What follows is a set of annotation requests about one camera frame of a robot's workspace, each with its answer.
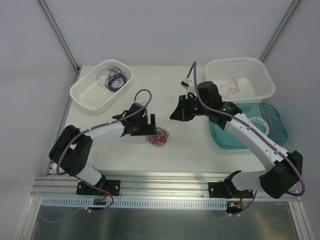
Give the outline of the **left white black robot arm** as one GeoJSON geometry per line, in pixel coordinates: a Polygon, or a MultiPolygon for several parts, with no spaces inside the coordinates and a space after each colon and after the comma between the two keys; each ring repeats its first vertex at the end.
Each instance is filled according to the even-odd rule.
{"type": "Polygon", "coordinates": [[[88,163],[91,149],[107,140],[129,136],[155,136],[156,115],[148,114],[143,105],[135,102],[128,110],[114,115],[108,122],[86,130],[68,125],[49,152],[49,159],[71,177],[87,183],[95,195],[107,189],[106,177],[88,163]]]}

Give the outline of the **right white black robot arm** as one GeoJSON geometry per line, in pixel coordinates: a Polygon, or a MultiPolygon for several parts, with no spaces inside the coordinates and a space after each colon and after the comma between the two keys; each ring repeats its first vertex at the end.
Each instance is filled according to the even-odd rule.
{"type": "Polygon", "coordinates": [[[274,199],[284,194],[293,196],[290,189],[301,183],[300,195],[306,191],[302,180],[303,157],[298,151],[289,152],[255,127],[243,111],[230,101],[223,101],[217,86],[211,81],[195,86],[195,93],[179,96],[170,119],[188,122],[196,116],[209,121],[240,140],[261,162],[264,170],[237,170],[227,176],[215,192],[221,198],[234,198],[242,191],[263,190],[274,199]]]}

